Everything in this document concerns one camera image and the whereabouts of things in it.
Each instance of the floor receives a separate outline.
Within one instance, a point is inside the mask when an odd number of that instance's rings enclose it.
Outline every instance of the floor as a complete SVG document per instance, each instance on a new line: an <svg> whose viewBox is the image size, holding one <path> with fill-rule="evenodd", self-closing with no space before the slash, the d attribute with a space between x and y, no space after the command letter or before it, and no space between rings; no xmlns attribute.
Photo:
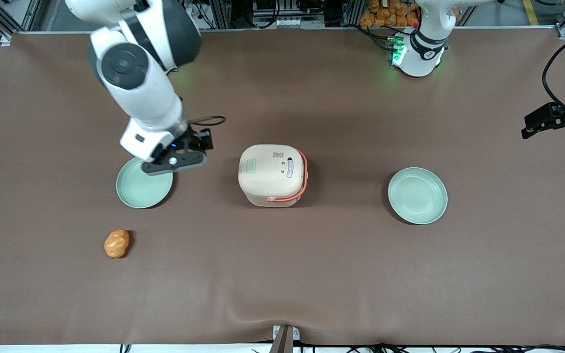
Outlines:
<svg viewBox="0 0 565 353"><path fill-rule="evenodd" d="M2 6L20 20L28 4L29 0L14 0L12 4L2 3ZM503 4L487 2L476 7L466 26L553 25L563 11L565 5L543 6L533 0L506 0ZM64 0L51 0L50 10L41 23L45 31L92 31L98 27L72 15Z"/></svg>

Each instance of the rice cooker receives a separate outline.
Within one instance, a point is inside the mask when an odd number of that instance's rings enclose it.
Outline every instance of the rice cooker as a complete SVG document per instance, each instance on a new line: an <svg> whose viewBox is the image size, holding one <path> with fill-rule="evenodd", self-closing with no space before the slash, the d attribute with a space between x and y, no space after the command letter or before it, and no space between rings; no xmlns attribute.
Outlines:
<svg viewBox="0 0 565 353"><path fill-rule="evenodd" d="M285 145L254 145L241 155L238 178L254 205L289 207L307 189L307 158Z"/></svg>

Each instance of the cable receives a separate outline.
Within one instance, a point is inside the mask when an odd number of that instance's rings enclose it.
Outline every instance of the cable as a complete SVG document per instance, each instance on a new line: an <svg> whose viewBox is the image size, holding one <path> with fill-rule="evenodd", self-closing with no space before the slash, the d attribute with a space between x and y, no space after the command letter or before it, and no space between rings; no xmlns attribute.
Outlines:
<svg viewBox="0 0 565 353"><path fill-rule="evenodd" d="M213 120L213 119L219 119L219 121L216 121L214 123L204 123L205 121L209 121L209 120ZM225 122L226 122L225 116L211 115L211 116L206 116L204 118L200 118L200 119L197 119L197 120L189 121L189 124L195 125L195 126L217 126L217 125L221 125Z"/></svg>
<svg viewBox="0 0 565 353"><path fill-rule="evenodd" d="M549 97L555 102L557 103L563 110L565 110L565 104L561 102L561 100L559 100L559 98L557 98L557 96L555 96L553 94L553 92L551 91L551 89L549 88L549 83L546 82L546 74L549 71L549 69L551 68L551 64L553 63L553 61L555 60L555 58L558 57L558 55L565 49L565 43L564 45L562 45L556 52L555 54L553 54L553 56L551 56L551 58L549 59L549 62L546 63L546 66L544 67L544 70L542 72L542 85L544 87L544 90L546 91L546 93L549 95Z"/></svg>
<svg viewBox="0 0 565 353"><path fill-rule="evenodd" d="M324 12L324 7L325 7L325 2L321 3L320 7L318 7L317 9L311 9L308 6L303 6L304 0L296 0L296 7L298 7L298 9L300 9L300 11L303 11L305 13L308 14L316 14L316 13L323 13Z"/></svg>
<svg viewBox="0 0 565 353"><path fill-rule="evenodd" d="M370 38L372 38L372 42L374 42L374 44L375 44L377 47L379 47L379 48L381 48L381 49L383 49L383 50L385 50L385 51L392 51L392 49L389 49L388 47L385 47L385 46L383 46L381 43L379 43L379 42L376 40L376 38L374 38L374 34L370 33Z"/></svg>
<svg viewBox="0 0 565 353"><path fill-rule="evenodd" d="M204 12L201 0L195 0L194 4L195 4L195 7L197 7L200 14L202 15L202 18L204 18L204 22L206 22L206 24L210 27L210 29L215 29L215 26L213 26L213 22L211 22L211 20L208 18L208 15L206 14L206 12Z"/></svg>
<svg viewBox="0 0 565 353"><path fill-rule="evenodd" d="M251 3L251 0L246 0L246 2L245 2L245 4L250 4L250 3ZM279 15L280 13L281 13L280 4L278 3L278 0L274 0L274 10L273 10L273 13L272 13L272 18L271 18L271 20L269 21L269 23L267 23L265 26L260 27L260 26L258 26L258 25L255 25L252 21L249 20L249 18L247 18L247 12L245 12L245 10L244 10L243 16L244 16L245 22L247 22L247 24L248 24L250 27L256 28L256 29L265 29L265 28L267 28L267 27L273 25L273 24L276 22L276 20L278 19L278 15Z"/></svg>
<svg viewBox="0 0 565 353"><path fill-rule="evenodd" d="M558 6L558 5L559 5L559 4L557 4L557 3L556 3L556 4L553 4L553 3L551 3L551 2L543 2L542 0L533 0L533 1L535 1L535 2L537 2L538 4L543 5L543 6Z"/></svg>

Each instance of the potato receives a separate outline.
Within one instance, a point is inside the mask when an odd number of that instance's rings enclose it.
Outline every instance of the potato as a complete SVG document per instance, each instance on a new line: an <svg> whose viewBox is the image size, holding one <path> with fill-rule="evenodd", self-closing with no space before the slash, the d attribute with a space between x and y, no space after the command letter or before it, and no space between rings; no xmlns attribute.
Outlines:
<svg viewBox="0 0 565 353"><path fill-rule="evenodd" d="M415 13L408 13L407 14L407 25L413 26L414 23L418 22L417 14Z"/></svg>
<svg viewBox="0 0 565 353"><path fill-rule="evenodd" d="M376 13L376 11L381 9L381 3L379 2L379 0L367 0L366 4L367 4L367 9L371 13Z"/></svg>
<svg viewBox="0 0 565 353"><path fill-rule="evenodd" d="M406 26L407 19L404 16L398 16L396 18L396 26Z"/></svg>
<svg viewBox="0 0 565 353"><path fill-rule="evenodd" d="M103 249L111 259L118 259L126 254L126 250L130 245L130 234L127 230L113 230L103 242Z"/></svg>
<svg viewBox="0 0 565 353"><path fill-rule="evenodd" d="M459 25L459 22L460 22L461 17L462 17L462 12L459 11L459 9L457 9L457 7L453 7L452 10L453 10L453 13L455 14L455 16L457 16L457 19L455 21Z"/></svg>
<svg viewBox="0 0 565 353"><path fill-rule="evenodd" d="M372 27L374 24L374 14L363 13L361 15L361 20L359 21L359 26L361 27Z"/></svg>
<svg viewBox="0 0 565 353"><path fill-rule="evenodd" d="M396 15L392 13L389 18L385 20L386 26L394 26L396 24Z"/></svg>
<svg viewBox="0 0 565 353"><path fill-rule="evenodd" d="M397 16L404 16L407 14L408 10L409 10L409 6L406 3L401 2L400 7L395 11L395 14Z"/></svg>
<svg viewBox="0 0 565 353"><path fill-rule="evenodd" d="M377 20L385 20L386 18L389 18L390 15L391 14L389 13L388 9L380 9L376 13L376 18L377 18Z"/></svg>

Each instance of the orange handle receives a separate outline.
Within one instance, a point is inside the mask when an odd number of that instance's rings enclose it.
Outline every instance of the orange handle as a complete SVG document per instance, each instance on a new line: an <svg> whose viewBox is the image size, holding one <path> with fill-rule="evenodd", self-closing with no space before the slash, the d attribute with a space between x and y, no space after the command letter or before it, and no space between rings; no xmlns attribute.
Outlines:
<svg viewBox="0 0 565 353"><path fill-rule="evenodd" d="M305 193L305 190L307 189L307 180L309 178L309 163L307 161L307 157L305 156L304 153L302 153L301 150L296 149L296 151L298 151L300 153L300 155L302 156L302 160L305 163L305 182L302 185L302 188L300 189L300 191L298 191L298 193L296 195L293 195L291 197L285 197L285 199L267 199L267 202L289 202L289 201L294 201L296 199L299 199L300 196L302 196L302 194Z"/></svg>

